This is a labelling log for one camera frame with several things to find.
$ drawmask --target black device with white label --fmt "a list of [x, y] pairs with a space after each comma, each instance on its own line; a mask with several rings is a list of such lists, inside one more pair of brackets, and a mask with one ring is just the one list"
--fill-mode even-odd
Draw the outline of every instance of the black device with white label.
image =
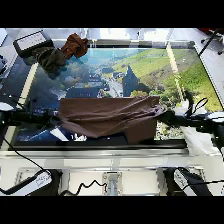
[[43, 31], [29, 34], [13, 42], [16, 52], [21, 58], [32, 56], [32, 51], [40, 47], [54, 47], [53, 41]]

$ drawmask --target white label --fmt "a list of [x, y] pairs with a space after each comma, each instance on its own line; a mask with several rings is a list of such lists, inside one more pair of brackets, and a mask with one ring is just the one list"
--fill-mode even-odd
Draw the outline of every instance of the white label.
[[18, 40], [17, 43], [21, 50], [25, 50], [42, 42], [45, 42], [46, 39], [41, 33], [35, 33], [31, 36], [24, 37], [21, 40]]

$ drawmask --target folded cloth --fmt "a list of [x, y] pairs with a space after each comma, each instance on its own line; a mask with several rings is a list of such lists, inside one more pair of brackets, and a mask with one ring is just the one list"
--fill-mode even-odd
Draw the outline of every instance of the folded cloth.
[[66, 58], [60, 49], [54, 47], [41, 47], [32, 51], [37, 62], [48, 73], [55, 73], [60, 66], [65, 65]]
[[81, 39], [76, 33], [71, 34], [61, 48], [61, 51], [65, 54], [67, 59], [70, 59], [73, 55], [76, 58], [80, 58], [86, 54], [88, 39]]
[[128, 142], [139, 143], [156, 134], [156, 119], [165, 112], [158, 96], [137, 98], [64, 98], [58, 116], [73, 133], [98, 138], [124, 132]]

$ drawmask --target table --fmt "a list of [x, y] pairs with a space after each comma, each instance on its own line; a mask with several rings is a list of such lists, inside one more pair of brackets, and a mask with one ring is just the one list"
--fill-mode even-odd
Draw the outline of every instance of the table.
[[[55, 40], [55, 47], [62, 47], [65, 41]], [[37, 63], [29, 65], [28, 61], [17, 57], [0, 91], [0, 100], [16, 106], [11, 99], [2, 96], [3, 93], [21, 96], [24, 99], [20, 98], [20, 103], [25, 103], [28, 98], [36, 99], [33, 108], [38, 111], [41, 108], [57, 109], [63, 97], [135, 97], [150, 94], [159, 95], [161, 103], [173, 109], [183, 102], [185, 89], [193, 92], [197, 101], [209, 97], [207, 110], [223, 110], [194, 42], [90, 40], [88, 53], [80, 59], [73, 57], [67, 61], [64, 70], [56, 76], [46, 74]], [[71, 140], [71, 133], [60, 130]], [[149, 139], [140, 146], [127, 145], [122, 133], [97, 141], [58, 142], [48, 130], [40, 131], [31, 124], [9, 127], [4, 134], [14, 147], [32, 151], [34, 147], [37, 151], [58, 151], [65, 146], [69, 150], [78, 150], [80, 147], [186, 147], [180, 129], [159, 122], [155, 139]]]

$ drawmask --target glass table surface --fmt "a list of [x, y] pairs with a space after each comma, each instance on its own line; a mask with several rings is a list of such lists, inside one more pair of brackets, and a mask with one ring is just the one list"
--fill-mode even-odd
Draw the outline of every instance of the glass table surface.
[[[65, 41], [55, 41], [61, 48]], [[58, 110], [61, 98], [115, 98], [159, 95], [160, 104], [174, 109], [183, 102], [183, 91], [190, 91], [195, 101], [207, 97], [207, 111], [222, 111], [209, 74], [206, 72], [193, 42], [150, 42], [98, 40], [89, 41], [86, 55], [74, 56], [56, 74], [47, 74], [43, 68], [17, 57], [0, 91], [2, 102], [16, 106], [16, 100], [3, 96], [21, 96], [23, 103], [35, 99], [32, 108]], [[9, 127], [4, 134], [16, 146], [40, 145], [41, 150], [55, 144], [82, 146], [127, 145], [122, 133], [96, 139], [82, 138], [59, 128], [70, 140], [65, 143], [35, 124], [23, 123], [19, 127]], [[168, 127], [157, 122], [154, 139], [142, 145], [158, 147], [185, 147], [180, 128]]]

